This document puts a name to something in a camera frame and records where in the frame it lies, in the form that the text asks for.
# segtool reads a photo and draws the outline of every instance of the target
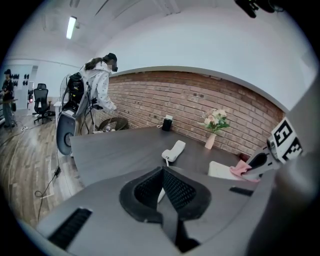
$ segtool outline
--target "black speaker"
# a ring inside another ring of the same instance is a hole
[[[76,119],[61,113],[58,126],[56,128],[56,145],[61,154],[69,156],[71,154],[70,137],[76,132]]]

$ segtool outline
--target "ceiling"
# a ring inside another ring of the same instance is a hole
[[[112,37],[149,16],[174,15],[190,7],[240,10],[234,0],[49,0],[30,18],[31,30],[66,39],[70,16],[77,17],[71,42],[96,52]]]

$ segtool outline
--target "gray desk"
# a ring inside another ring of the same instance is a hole
[[[87,187],[104,179],[166,165],[161,154],[172,149],[178,140],[185,142],[185,148],[172,166],[207,174],[211,161],[226,166],[235,166],[239,161],[234,154],[215,147],[207,149],[204,142],[156,127],[75,136],[70,141],[76,167]]]

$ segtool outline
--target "ceiling light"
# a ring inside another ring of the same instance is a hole
[[[66,38],[71,39],[72,32],[74,31],[74,27],[75,27],[76,21],[77,21],[76,17],[71,16],[69,18],[68,29],[66,30]]]

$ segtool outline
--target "brick wall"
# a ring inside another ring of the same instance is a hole
[[[161,125],[173,116],[172,130],[206,142],[210,132],[198,122],[212,108],[227,112],[229,128],[220,131],[214,146],[228,152],[252,155],[266,144],[284,113],[261,95],[224,79],[174,71],[133,73],[110,78],[108,95],[117,105],[118,117],[130,128]],[[97,125],[114,116],[96,113]]]

